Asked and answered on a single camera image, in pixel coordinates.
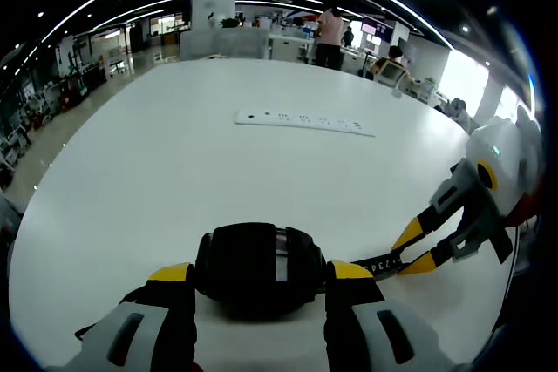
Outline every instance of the potted plant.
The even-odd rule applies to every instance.
[[[233,17],[227,17],[221,20],[222,28],[236,28],[240,24],[241,23],[237,19],[234,19]]]

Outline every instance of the black pants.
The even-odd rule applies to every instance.
[[[318,44],[316,65],[339,70],[341,68],[341,47],[339,45]]]

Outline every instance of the computer monitor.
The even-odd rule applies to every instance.
[[[405,75],[407,69],[390,60],[386,60],[382,68],[374,77],[374,81],[381,85],[395,87],[399,80]]]

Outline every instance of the desk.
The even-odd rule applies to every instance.
[[[354,118],[377,137],[235,125],[248,108]],[[242,59],[158,66],[99,109],[38,185],[12,258],[13,326],[41,364],[65,363],[80,349],[76,330],[160,267],[195,261],[204,233],[237,222],[299,228],[328,260],[382,254],[466,140],[432,108],[341,71]],[[500,311],[510,263],[484,243],[470,259],[379,286],[429,321],[454,361],[471,361]],[[224,321],[201,296],[196,305],[195,360],[207,371],[327,370],[322,297],[272,324]]]
[[[269,34],[271,44],[271,59],[279,61],[290,61],[293,63],[303,63],[303,59],[308,56],[309,45],[314,43],[314,38],[288,37],[279,34]],[[306,50],[304,57],[300,58],[300,47]]]

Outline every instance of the yellow tip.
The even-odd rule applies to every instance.
[[[335,277],[337,279],[361,279],[372,277],[372,274],[362,266],[338,260],[332,260],[331,263],[333,263],[335,268]]]
[[[189,263],[163,267],[149,277],[150,281],[185,281]]]
[[[432,253],[428,252],[416,259],[398,274],[425,274],[436,269]]]
[[[399,236],[391,250],[395,250],[396,248],[403,246],[407,241],[414,239],[420,234],[422,234],[422,227],[420,226],[419,219],[415,217],[411,220],[404,232]]]

